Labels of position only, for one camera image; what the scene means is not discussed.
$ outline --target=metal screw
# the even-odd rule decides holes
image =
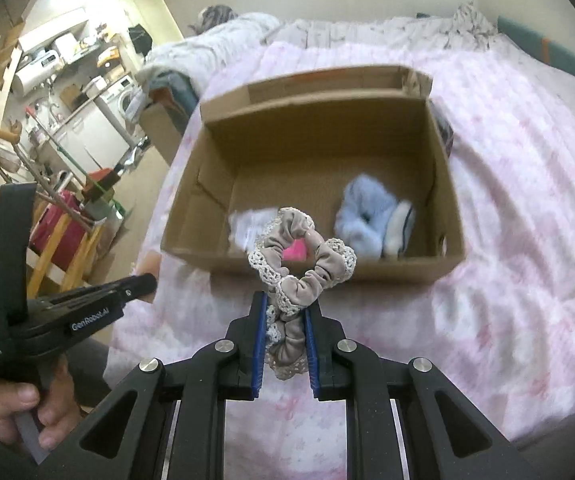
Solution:
[[[414,359],[412,366],[414,366],[420,372],[429,372],[432,370],[432,362],[425,357],[418,357]]]
[[[357,344],[352,339],[341,339],[336,346],[341,352],[354,352],[357,349]]]
[[[138,364],[138,367],[142,372],[150,374],[152,372],[155,372],[156,369],[159,367],[159,361],[151,357],[146,357]]]
[[[216,348],[217,352],[223,352],[224,354],[227,354],[228,352],[234,350],[234,343],[232,343],[229,339],[221,339],[221,341],[216,342],[214,348]]]

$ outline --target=fuzzy blue fabric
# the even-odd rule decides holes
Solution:
[[[357,256],[380,258],[387,223],[398,204],[383,184],[360,174],[347,184],[343,204],[336,215],[334,233]]]

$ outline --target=red bag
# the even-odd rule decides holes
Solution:
[[[61,198],[73,210],[80,211],[74,193],[71,191],[63,191],[61,192]],[[58,223],[58,219],[61,218],[61,215],[65,214],[61,208],[52,204],[46,209],[43,218],[39,222],[39,226],[36,231],[34,231],[34,236],[30,240],[30,246],[39,254],[44,251],[48,244],[48,240]],[[84,235],[85,230],[79,224],[70,222],[63,238],[61,238],[60,244],[56,248],[54,256],[52,256],[52,263],[61,268],[61,270],[68,270],[70,262],[72,258],[74,258],[74,254],[78,250]]]

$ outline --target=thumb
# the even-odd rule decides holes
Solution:
[[[0,440],[11,444],[17,437],[14,421],[10,416],[17,412],[31,410],[39,403],[36,386],[24,383],[9,383],[0,380]]]

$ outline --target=beige scrunchie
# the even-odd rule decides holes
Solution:
[[[314,254],[314,269],[301,279],[282,266],[283,250],[297,238],[304,238]],[[248,253],[250,265],[259,271],[261,281],[269,287],[266,361],[282,380],[307,371],[305,330],[300,311],[310,306],[326,288],[349,280],[357,257],[342,240],[323,237],[314,229],[312,219],[293,207],[279,210]]]

